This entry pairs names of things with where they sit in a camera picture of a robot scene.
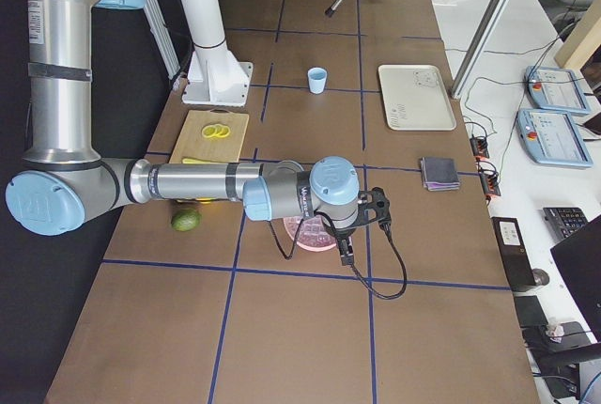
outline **white table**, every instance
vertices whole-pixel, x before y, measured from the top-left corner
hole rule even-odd
[[[457,50],[466,51],[469,48],[489,1],[433,0],[454,77],[465,56],[465,52]],[[543,47],[556,37],[555,29],[537,0],[510,0],[485,50],[522,53]],[[553,58],[561,46],[562,42],[558,40],[541,65],[557,67]],[[483,79],[477,80],[477,77],[503,83],[521,82],[525,69],[534,65],[543,51],[528,54],[484,53],[467,82],[465,89],[471,89],[471,93],[469,100],[467,90],[461,98],[463,115],[492,132],[490,121],[467,108],[467,101],[468,107],[494,122],[497,134],[488,138],[488,149],[491,162],[497,168],[501,167],[501,158],[512,133],[524,87],[522,84],[497,85]],[[586,83],[581,83],[585,92],[590,92]],[[593,114],[598,113],[601,110],[599,102],[594,97],[588,99]],[[521,108],[532,108],[528,96],[523,99]],[[576,117],[575,120],[581,123],[587,118]],[[482,134],[481,129],[475,127],[474,134]],[[585,138],[592,137],[584,130],[582,134]],[[501,197],[493,199],[489,206],[491,216],[517,218],[532,267],[549,274],[549,285],[533,292],[538,296],[549,323],[577,321],[585,330],[588,326],[553,263],[550,248],[556,241],[543,218],[542,207],[580,207],[589,220],[601,213],[601,142],[587,143],[587,149],[594,162],[590,169],[542,166],[530,159],[514,131],[504,156]],[[541,402],[553,402],[541,380],[537,380],[537,388]]]

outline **wooden cutting board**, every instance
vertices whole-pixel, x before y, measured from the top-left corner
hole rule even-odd
[[[248,126],[249,116],[224,110],[190,110],[179,132],[179,138],[169,163],[182,163],[183,158],[195,158],[210,163],[235,163],[239,160]],[[225,138],[205,138],[204,127],[210,124],[226,125],[230,129]]]

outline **black monitor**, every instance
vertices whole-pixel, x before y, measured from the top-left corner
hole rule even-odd
[[[558,243],[551,254],[580,313],[601,337],[601,215]]]

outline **paper cup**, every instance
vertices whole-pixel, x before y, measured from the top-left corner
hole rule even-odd
[[[307,78],[309,79],[309,89],[311,92],[321,94],[326,87],[328,72],[323,68],[310,68],[307,71]]]

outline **light blue cap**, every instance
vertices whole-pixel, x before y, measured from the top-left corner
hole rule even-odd
[[[316,163],[310,182],[311,190],[328,204],[345,205],[359,195],[357,171],[342,157],[326,157]]]
[[[146,0],[100,0],[96,6],[106,9],[142,9]]]
[[[271,221],[271,198],[262,177],[248,180],[242,188],[242,202],[251,221]]]
[[[7,186],[12,216],[40,235],[60,235],[85,221],[84,204],[62,180],[45,172],[25,171]]]

